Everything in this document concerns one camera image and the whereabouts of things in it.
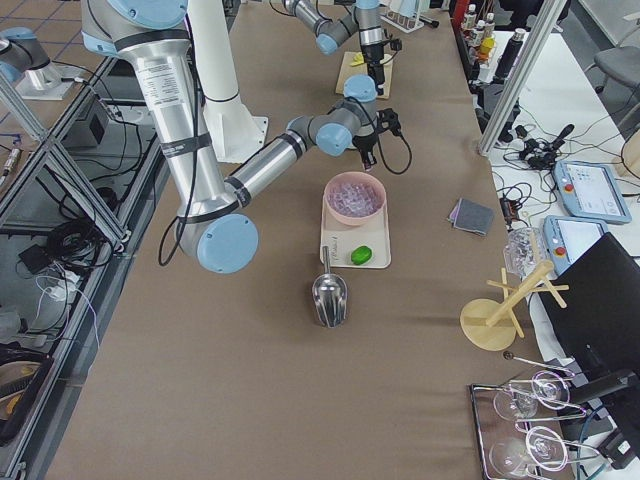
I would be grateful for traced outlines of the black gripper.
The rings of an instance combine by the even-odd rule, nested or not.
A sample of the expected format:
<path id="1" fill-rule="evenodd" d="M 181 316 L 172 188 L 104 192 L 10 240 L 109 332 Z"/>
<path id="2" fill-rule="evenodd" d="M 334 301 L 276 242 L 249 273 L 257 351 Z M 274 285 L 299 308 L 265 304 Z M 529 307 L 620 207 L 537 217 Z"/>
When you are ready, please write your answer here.
<path id="1" fill-rule="evenodd" d="M 353 146 L 358 150 L 361 156 L 363 169 L 365 172 L 371 171 L 373 166 L 375 165 L 373 149 L 376 143 L 377 135 L 375 133 L 364 136 L 354 136 L 352 139 Z"/>
<path id="2" fill-rule="evenodd" d="M 376 86 L 385 83 L 384 74 L 384 44 L 375 43 L 363 46 L 363 58 L 367 66 L 368 75 L 374 80 Z"/>

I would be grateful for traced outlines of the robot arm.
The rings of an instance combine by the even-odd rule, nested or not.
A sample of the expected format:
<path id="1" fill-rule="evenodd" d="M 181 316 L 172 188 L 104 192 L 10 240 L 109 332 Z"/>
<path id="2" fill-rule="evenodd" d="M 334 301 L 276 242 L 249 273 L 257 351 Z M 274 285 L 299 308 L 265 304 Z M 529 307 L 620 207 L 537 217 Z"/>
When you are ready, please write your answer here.
<path id="1" fill-rule="evenodd" d="M 380 127 L 375 102 L 385 81 L 379 5 L 358 1 L 338 21 L 307 1 L 285 10 L 315 35 L 325 54 L 357 36 L 367 70 L 350 77 L 329 112 L 292 120 L 273 140 L 237 83 L 224 7 L 219 1 L 85 1 L 87 49 L 128 62 L 135 73 L 181 204 L 176 245 L 215 273 L 244 268 L 258 232 L 242 209 L 305 152 L 338 156 L 355 148 L 374 164 Z"/>
<path id="2" fill-rule="evenodd" d="M 389 40 L 382 28 L 378 0 L 357 0 L 338 20 L 324 18 L 310 1 L 286 0 L 282 5 L 314 33 L 316 45 L 325 55 L 333 54 L 357 34 L 367 74 L 374 80 L 377 93 L 383 93 L 385 73 L 382 62 Z"/>

